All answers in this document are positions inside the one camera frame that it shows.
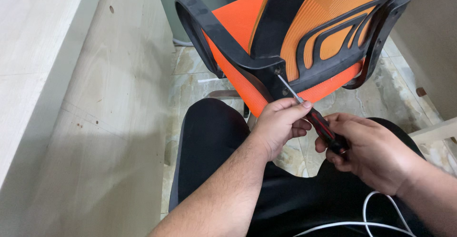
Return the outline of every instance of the black pants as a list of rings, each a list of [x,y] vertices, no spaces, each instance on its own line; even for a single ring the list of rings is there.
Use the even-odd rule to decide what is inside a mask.
[[[397,125],[381,118],[370,119],[391,130],[423,158],[413,140]],[[173,210],[206,181],[249,133],[243,117],[220,100],[203,99],[192,105],[181,130],[169,210]],[[326,223],[362,222],[363,201],[372,191],[357,176],[336,170],[327,160],[321,165],[317,176],[312,178],[296,177],[269,162],[248,236],[293,236]],[[415,235],[430,235],[401,200],[395,197],[394,200]],[[404,228],[389,200],[380,194],[370,199],[367,219]],[[403,235],[378,227],[370,227],[370,230],[375,236]],[[318,230],[307,236],[334,234],[365,236],[366,231],[361,226],[341,226]]]

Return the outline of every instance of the floor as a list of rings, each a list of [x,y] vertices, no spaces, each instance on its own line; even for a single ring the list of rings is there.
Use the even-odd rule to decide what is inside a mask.
[[[172,61],[169,87],[169,123],[165,148],[164,181],[161,218],[168,214],[169,195],[173,181],[181,123],[187,109],[214,90],[233,90],[231,83],[218,79],[203,64],[194,48],[176,47]],[[323,115],[346,112],[361,117],[385,118],[399,125],[407,133],[442,122],[427,96],[418,97],[414,74],[389,37],[384,45],[372,77],[359,89],[339,88],[315,103]],[[242,100],[225,100],[225,103],[242,112]],[[274,163],[289,173],[301,177],[317,175],[325,154],[314,150],[317,134],[287,142]],[[420,144],[426,159],[446,172],[457,175],[457,145],[450,140]]]

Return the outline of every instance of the red and black screwdriver handle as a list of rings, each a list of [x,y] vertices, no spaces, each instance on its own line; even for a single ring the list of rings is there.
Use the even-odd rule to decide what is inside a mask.
[[[311,111],[306,114],[306,120],[314,126],[319,137],[335,154],[342,155],[349,150],[346,138],[342,135],[335,134],[334,131],[330,130],[328,128],[328,121],[325,120],[317,110],[311,108]]]

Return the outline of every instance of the fingernail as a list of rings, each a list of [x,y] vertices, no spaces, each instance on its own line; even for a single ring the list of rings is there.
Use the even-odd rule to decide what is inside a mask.
[[[312,106],[311,102],[309,100],[305,100],[305,102],[302,103],[305,108],[310,108]]]

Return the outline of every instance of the forearm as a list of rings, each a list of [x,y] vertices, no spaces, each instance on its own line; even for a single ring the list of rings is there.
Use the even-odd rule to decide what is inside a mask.
[[[248,138],[151,236],[244,236],[262,186],[263,149]]]
[[[457,235],[457,179],[422,161],[399,192],[400,199],[438,236]]]

